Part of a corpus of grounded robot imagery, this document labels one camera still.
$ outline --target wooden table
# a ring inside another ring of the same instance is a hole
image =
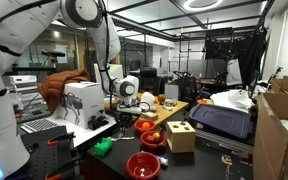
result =
[[[142,96],[142,93],[138,93],[137,94],[138,98],[140,98],[141,96]],[[105,103],[104,106],[105,106],[105,110],[109,110],[110,109],[110,104],[109,103]],[[160,125],[160,124],[164,123],[170,117],[172,117],[173,115],[175,115],[176,113],[178,113],[182,109],[186,108],[187,106],[188,106],[188,103],[187,102],[182,102],[182,101],[178,101],[177,105],[174,107],[174,109],[172,111],[164,109],[160,105],[157,106],[155,113],[158,115],[158,119],[154,121],[155,125]]]

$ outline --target printer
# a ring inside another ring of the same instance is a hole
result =
[[[10,76],[11,84],[16,92],[22,94],[22,102],[26,106],[34,98],[31,104],[39,104],[44,101],[38,92],[37,78],[33,75]]]

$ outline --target chair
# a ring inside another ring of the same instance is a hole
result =
[[[160,94],[162,78],[157,76],[156,68],[144,67],[140,70],[139,91],[152,91],[154,96]]]
[[[196,98],[198,97],[195,77],[185,77],[175,80],[179,90],[179,100],[188,102],[188,111],[196,105]]]

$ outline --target orange bowl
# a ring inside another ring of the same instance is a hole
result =
[[[142,128],[143,123],[147,122],[150,127],[147,129]],[[135,129],[137,129],[140,133],[144,133],[147,131],[152,131],[155,128],[155,123],[151,120],[139,120],[136,121],[134,124]]]
[[[141,135],[141,141],[142,143],[149,149],[157,149],[165,145],[166,143],[166,137],[164,134],[160,134],[159,142],[153,142],[148,139],[148,136],[153,136],[154,133],[157,131],[147,131]]]
[[[153,179],[158,175],[160,166],[160,161],[153,154],[139,152],[127,160],[126,172],[134,179]]]

